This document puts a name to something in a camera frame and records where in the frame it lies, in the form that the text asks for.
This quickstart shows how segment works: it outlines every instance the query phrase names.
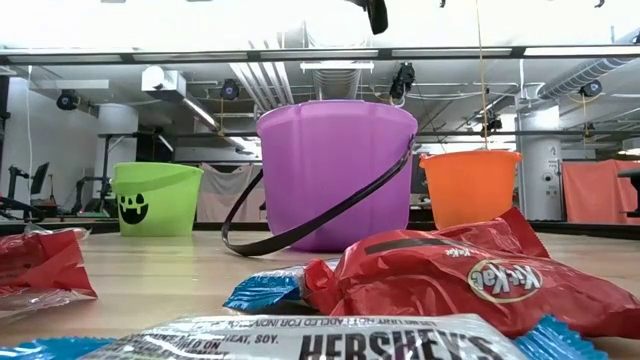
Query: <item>support column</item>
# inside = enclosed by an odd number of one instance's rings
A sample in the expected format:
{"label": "support column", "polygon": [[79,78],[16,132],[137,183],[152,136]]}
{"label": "support column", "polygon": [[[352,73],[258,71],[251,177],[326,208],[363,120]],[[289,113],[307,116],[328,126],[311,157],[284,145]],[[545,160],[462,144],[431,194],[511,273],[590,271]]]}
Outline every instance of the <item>support column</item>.
{"label": "support column", "polygon": [[[560,111],[554,102],[546,107],[518,111],[520,130],[559,130]],[[519,136],[518,168],[520,210],[528,220],[562,220],[562,179],[559,136]]]}
{"label": "support column", "polygon": [[[98,115],[98,133],[133,133],[138,131],[138,110],[127,105],[106,104],[100,106]],[[118,137],[111,138],[109,147],[112,147]],[[105,139],[98,138],[96,145],[96,161],[94,166],[94,176],[102,176],[104,164]],[[136,161],[136,151],[138,140],[135,138],[124,138],[109,152],[107,162],[107,176],[113,177],[113,166],[122,162]],[[99,196],[101,184],[99,181],[93,183],[93,197]]]}

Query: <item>kit kat logo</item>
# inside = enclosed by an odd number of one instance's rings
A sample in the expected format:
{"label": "kit kat logo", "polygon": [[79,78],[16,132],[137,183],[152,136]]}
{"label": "kit kat logo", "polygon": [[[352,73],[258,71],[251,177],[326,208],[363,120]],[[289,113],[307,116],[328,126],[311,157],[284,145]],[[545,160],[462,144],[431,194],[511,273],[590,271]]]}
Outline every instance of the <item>kit kat logo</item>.
{"label": "kit kat logo", "polygon": [[482,260],[469,271],[468,282],[479,297],[498,304],[522,301],[542,286],[536,269],[504,260]]}

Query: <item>wooden table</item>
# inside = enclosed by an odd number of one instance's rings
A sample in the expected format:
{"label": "wooden table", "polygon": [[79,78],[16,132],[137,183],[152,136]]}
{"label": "wooden table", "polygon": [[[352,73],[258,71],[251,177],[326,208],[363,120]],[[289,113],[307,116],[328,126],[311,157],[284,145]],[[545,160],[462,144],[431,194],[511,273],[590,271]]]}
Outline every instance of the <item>wooden table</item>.
{"label": "wooden table", "polygon": [[[233,235],[240,241],[266,237],[250,232]],[[640,297],[640,242],[540,237],[556,260]],[[240,258],[226,250],[218,232],[197,232],[193,240],[91,235],[82,250],[100,298],[47,309],[2,326],[0,345],[40,337],[120,337],[179,316],[235,314],[221,305],[238,282],[260,270],[317,257],[282,251],[262,258]],[[603,338],[595,343],[614,359],[640,358],[640,341]]]}

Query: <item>purple candy bucket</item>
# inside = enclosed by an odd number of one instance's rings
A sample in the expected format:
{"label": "purple candy bucket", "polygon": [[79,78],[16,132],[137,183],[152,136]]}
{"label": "purple candy bucket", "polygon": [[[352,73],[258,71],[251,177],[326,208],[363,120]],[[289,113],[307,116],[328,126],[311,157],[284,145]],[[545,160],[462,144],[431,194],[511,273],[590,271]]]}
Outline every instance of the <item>purple candy bucket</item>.
{"label": "purple candy bucket", "polygon": [[[267,219],[278,235],[347,199],[394,165],[417,131],[408,112],[356,100],[285,106],[258,120]],[[338,252],[367,236],[405,229],[411,166],[292,245]]]}

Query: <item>green candy bucket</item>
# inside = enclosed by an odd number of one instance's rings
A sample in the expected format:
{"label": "green candy bucket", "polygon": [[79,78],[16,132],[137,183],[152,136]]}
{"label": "green candy bucket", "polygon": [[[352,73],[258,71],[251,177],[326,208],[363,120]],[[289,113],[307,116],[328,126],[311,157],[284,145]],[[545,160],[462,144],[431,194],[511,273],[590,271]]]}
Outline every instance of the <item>green candy bucket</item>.
{"label": "green candy bucket", "polygon": [[111,187],[122,236],[190,236],[201,169],[166,163],[120,163]]}

